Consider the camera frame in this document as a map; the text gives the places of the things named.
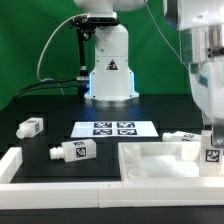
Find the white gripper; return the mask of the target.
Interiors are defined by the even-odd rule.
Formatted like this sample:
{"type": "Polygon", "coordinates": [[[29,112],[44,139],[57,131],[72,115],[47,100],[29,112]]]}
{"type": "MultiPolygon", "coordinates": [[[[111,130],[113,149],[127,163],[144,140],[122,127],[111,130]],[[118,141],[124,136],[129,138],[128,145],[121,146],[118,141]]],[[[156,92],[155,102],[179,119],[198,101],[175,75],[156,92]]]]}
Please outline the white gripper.
{"type": "Polygon", "coordinates": [[[191,64],[189,79],[192,97],[212,125],[212,145],[224,148],[224,62],[191,64]]]}

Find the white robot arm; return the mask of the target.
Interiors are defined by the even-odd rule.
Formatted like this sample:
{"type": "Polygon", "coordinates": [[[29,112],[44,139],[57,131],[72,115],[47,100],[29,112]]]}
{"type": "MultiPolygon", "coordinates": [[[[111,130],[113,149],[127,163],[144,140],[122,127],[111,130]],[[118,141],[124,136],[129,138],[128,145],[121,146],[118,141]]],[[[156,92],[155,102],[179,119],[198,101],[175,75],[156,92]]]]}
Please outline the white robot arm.
{"type": "Polygon", "coordinates": [[[224,0],[159,0],[162,19],[180,43],[178,66],[156,40],[145,9],[149,0],[73,0],[81,35],[94,32],[90,88],[84,101],[123,105],[139,98],[139,74],[188,71],[189,88],[212,146],[224,146],[224,0]]]}

